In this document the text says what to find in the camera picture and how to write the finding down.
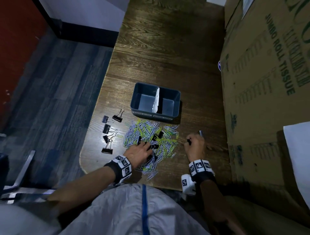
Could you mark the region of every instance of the wristband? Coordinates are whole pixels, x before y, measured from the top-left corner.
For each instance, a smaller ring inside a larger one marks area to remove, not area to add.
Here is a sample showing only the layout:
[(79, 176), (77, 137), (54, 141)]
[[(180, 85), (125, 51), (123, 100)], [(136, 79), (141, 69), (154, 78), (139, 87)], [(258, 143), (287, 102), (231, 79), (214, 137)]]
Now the wristband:
[(123, 155), (117, 156), (104, 166), (108, 166), (114, 171), (114, 184), (122, 183), (125, 179), (131, 176), (131, 164), (129, 160)]
[(189, 164), (189, 171), (191, 172), (192, 180), (200, 185), (205, 180), (212, 180), (216, 183), (214, 172), (207, 160), (195, 160)]

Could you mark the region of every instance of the black trim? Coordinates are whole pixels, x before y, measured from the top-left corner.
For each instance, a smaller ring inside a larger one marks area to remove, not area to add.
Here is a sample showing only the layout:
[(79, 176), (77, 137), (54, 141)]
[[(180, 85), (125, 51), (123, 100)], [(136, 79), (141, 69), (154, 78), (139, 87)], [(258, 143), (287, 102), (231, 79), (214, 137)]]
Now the black trim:
[(32, 1), (58, 38), (105, 47), (115, 46), (118, 32), (53, 19), (49, 17), (39, 0)]

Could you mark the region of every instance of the red panel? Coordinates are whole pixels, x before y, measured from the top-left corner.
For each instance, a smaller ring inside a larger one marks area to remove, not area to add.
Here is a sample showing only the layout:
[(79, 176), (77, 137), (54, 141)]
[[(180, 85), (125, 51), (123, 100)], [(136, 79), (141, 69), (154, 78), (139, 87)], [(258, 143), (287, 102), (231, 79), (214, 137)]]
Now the red panel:
[(0, 123), (24, 66), (46, 31), (31, 0), (4, 1), (0, 8)]

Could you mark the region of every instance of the plastic container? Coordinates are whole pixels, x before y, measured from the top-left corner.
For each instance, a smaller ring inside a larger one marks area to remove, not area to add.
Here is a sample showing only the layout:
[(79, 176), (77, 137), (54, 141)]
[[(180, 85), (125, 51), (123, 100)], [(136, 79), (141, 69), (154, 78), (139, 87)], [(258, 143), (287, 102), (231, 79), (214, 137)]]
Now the plastic container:
[[(153, 113), (156, 91), (159, 89), (158, 110)], [(133, 115), (143, 118), (173, 120), (179, 115), (181, 92), (161, 86), (137, 82), (130, 103)]]

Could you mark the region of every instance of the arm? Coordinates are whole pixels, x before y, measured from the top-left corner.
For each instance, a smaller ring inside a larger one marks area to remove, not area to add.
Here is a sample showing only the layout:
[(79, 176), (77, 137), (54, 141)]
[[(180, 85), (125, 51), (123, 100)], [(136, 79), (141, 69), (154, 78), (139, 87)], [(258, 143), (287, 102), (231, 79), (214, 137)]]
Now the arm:
[[(147, 157), (152, 154), (152, 149), (148, 150), (150, 146), (150, 143), (132, 145), (124, 152), (123, 155), (129, 160), (132, 170), (145, 162)], [(109, 184), (114, 182), (115, 177), (115, 173), (110, 167), (101, 167), (57, 189), (47, 200), (52, 207), (58, 210), (60, 215), (96, 198)]]
[[(190, 162), (205, 159), (205, 140), (200, 135), (190, 134), (184, 143), (184, 148)], [(230, 209), (224, 196), (212, 180), (204, 180), (200, 183), (207, 224), (213, 235), (245, 234), (236, 216)]]

